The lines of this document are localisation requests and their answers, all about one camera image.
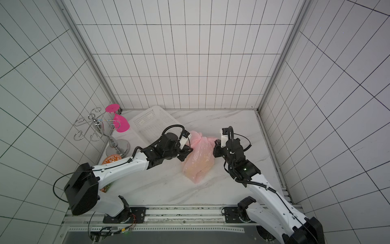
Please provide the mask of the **white perforated plastic basket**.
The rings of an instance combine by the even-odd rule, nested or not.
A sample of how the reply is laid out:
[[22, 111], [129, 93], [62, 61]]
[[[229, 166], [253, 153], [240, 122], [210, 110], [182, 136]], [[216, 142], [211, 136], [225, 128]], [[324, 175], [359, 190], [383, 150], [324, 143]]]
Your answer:
[[161, 107], [153, 106], [129, 120], [129, 124], [140, 139], [141, 145], [148, 146], [160, 138], [166, 127], [178, 125], [180, 122]]

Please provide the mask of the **pink plastic bag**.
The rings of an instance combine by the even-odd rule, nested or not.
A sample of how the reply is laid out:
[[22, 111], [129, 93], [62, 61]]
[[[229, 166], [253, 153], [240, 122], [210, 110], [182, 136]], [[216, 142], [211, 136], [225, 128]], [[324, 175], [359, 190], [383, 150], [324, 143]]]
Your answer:
[[193, 151], [185, 159], [182, 172], [194, 184], [198, 184], [214, 166], [213, 150], [217, 138], [205, 137], [196, 131], [190, 131], [190, 134]]

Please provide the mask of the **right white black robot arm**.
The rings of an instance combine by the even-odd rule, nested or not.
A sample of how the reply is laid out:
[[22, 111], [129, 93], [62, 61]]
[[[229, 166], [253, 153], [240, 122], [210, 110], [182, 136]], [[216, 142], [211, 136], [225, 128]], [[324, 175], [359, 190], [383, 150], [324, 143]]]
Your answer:
[[213, 155], [222, 157], [231, 178], [252, 192], [251, 197], [238, 203], [241, 221], [259, 224], [281, 244], [325, 243], [320, 221], [308, 218], [271, 186], [261, 171], [246, 159], [240, 139], [217, 139]]

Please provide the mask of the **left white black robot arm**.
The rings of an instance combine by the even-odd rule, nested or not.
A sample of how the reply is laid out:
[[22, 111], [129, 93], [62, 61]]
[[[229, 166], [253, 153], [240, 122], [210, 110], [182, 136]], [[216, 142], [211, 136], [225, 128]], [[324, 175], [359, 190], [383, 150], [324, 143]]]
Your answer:
[[70, 174], [71, 178], [64, 187], [71, 213], [80, 216], [94, 211], [124, 222], [132, 214], [126, 199], [105, 193], [102, 188], [130, 174], [158, 166], [165, 160], [178, 158], [183, 162], [193, 151], [190, 137], [186, 130], [180, 136], [164, 132], [150, 146], [136, 147], [128, 158], [105, 165], [82, 164]]

